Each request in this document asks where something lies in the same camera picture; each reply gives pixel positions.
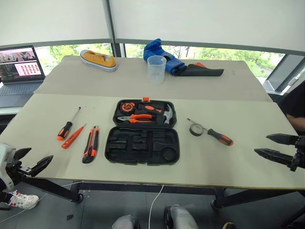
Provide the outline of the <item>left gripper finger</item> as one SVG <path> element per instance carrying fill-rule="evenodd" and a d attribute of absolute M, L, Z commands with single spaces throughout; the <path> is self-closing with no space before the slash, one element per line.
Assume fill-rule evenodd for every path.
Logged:
<path fill-rule="evenodd" d="M 36 175 L 38 175 L 49 165 L 52 159 L 53 159 L 53 155 L 46 156 L 43 159 L 41 159 L 34 167 L 30 169 L 30 176 L 35 177 Z"/>
<path fill-rule="evenodd" d="M 22 159 L 31 151 L 31 148 L 22 148 L 15 152 L 14 159 Z"/>

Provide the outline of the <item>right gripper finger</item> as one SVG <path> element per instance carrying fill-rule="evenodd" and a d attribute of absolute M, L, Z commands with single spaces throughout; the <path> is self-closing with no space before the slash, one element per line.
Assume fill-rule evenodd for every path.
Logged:
<path fill-rule="evenodd" d="M 298 136 L 287 134 L 271 134 L 267 135 L 266 138 L 283 145 L 295 145 L 298 140 Z"/>
<path fill-rule="evenodd" d="M 293 156 L 286 155 L 280 153 L 279 151 L 268 148 L 258 148 L 258 149 L 254 149 L 254 151 L 265 159 L 286 165 L 288 167 L 296 166 L 296 163 L 293 162 L 294 160 Z"/>

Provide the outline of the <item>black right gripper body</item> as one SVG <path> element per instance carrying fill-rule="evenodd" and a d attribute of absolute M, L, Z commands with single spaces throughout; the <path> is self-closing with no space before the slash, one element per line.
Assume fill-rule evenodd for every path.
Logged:
<path fill-rule="evenodd" d="M 305 168 L 305 136 L 299 136 L 295 143 L 296 154 L 290 163 L 290 170 L 295 172 L 298 167 Z"/>

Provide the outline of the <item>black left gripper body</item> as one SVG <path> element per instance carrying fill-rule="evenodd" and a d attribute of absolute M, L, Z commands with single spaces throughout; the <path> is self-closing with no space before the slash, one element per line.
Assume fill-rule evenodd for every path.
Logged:
<path fill-rule="evenodd" d="M 14 186 L 25 179 L 25 177 L 32 177 L 30 174 L 31 169 L 22 166 L 22 158 L 24 156 L 18 156 L 17 158 L 10 155 L 5 156 L 5 185 Z"/>

